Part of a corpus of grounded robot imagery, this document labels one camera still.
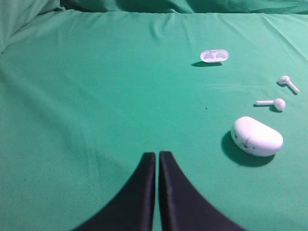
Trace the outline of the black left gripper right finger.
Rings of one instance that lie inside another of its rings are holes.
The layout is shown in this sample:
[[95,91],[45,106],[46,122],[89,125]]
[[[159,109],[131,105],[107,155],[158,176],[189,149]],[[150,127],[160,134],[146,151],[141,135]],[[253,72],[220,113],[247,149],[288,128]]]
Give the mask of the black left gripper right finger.
[[244,231],[191,184],[172,152],[159,153],[158,200],[164,231]]

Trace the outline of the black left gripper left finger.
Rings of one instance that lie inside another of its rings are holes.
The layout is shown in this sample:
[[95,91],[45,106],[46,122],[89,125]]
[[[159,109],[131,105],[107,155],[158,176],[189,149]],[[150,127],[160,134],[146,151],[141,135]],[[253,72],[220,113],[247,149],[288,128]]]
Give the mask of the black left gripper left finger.
[[155,206],[156,155],[144,153],[115,197],[76,231],[151,231]]

